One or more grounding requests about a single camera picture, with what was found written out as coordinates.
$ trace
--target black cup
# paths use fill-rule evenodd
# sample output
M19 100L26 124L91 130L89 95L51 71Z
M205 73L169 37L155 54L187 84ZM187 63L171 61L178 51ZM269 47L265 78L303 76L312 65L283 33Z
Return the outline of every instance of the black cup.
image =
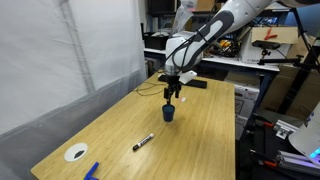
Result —
M166 122L171 122L173 119L173 114L174 114L174 106L171 104L166 104L162 106L162 112L163 112L163 119Z

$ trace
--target black marker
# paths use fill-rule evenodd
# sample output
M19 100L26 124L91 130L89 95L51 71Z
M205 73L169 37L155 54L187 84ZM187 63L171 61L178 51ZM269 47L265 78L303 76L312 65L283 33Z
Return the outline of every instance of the black marker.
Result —
M140 141L138 144L134 145L132 150L136 151L137 149L139 149L139 147L141 147L142 145L144 145L145 143L147 143L151 138L153 138L153 133L151 133L149 136L147 136L146 138L144 138L142 141Z

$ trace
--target equipment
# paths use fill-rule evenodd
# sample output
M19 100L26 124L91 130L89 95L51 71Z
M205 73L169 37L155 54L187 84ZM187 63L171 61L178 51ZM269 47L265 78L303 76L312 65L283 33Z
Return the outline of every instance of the equipment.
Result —
M231 33L252 21L274 2L279 2L288 7L300 7L320 3L320 0L228 0L210 21L189 38L173 36L168 39L165 74L169 86L164 91L167 104L170 104L172 94L176 93L175 97L179 97L181 90L179 81L181 79L183 79L183 83L187 83L196 76L196 73L187 71L190 71L193 66L201 61L203 50L223 35ZM319 162L315 162L313 159L320 154L320 105L317 106L313 115L310 116L309 125L302 126L296 133L289 136L289 139L294 147L313 163L319 165Z

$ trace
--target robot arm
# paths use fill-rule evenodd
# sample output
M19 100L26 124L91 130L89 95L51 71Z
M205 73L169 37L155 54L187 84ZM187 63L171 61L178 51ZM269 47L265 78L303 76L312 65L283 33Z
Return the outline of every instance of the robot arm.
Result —
M273 2L299 7L320 3L320 0L228 0L221 10L189 39L170 38L166 45L167 75L177 75L189 71L200 62L200 54L213 41L233 32L258 16Z

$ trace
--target wooden table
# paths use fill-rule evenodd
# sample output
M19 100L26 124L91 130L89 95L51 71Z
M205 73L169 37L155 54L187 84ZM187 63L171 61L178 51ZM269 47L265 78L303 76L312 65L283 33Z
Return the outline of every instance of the wooden table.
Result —
M146 80L139 93L163 90L165 84L156 78L157 74ZM235 179L234 86L197 79L208 81L207 89L183 86L180 97L185 102L172 97L172 122L163 120L163 92L141 96L132 91L31 172L46 180L83 179L99 162L93 176L101 180ZM132 147L150 133L154 138L133 152ZM81 142L88 145L87 153L77 161L65 161L66 150Z

